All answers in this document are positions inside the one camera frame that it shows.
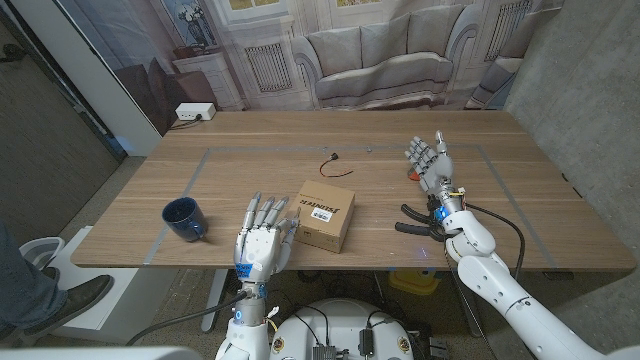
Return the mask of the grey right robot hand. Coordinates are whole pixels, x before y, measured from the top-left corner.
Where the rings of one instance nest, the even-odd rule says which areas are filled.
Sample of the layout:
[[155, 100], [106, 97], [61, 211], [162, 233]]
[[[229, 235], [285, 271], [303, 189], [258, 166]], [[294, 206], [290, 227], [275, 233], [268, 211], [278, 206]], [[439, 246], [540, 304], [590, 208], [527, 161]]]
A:
[[446, 199], [455, 191], [452, 184], [454, 165], [441, 131], [436, 132], [435, 140], [435, 147], [431, 147], [415, 136], [404, 154], [412, 166], [410, 177], [417, 179], [427, 194]]

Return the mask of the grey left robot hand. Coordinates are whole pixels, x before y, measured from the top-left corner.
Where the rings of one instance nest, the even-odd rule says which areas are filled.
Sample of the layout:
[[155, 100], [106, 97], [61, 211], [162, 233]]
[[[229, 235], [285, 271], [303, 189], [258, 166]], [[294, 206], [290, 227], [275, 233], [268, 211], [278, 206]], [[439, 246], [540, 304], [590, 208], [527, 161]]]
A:
[[260, 199], [256, 192], [250, 200], [235, 243], [235, 272], [243, 283], [266, 283], [286, 267], [299, 226], [299, 213], [278, 219], [287, 196], [278, 202], [270, 197], [258, 208]]

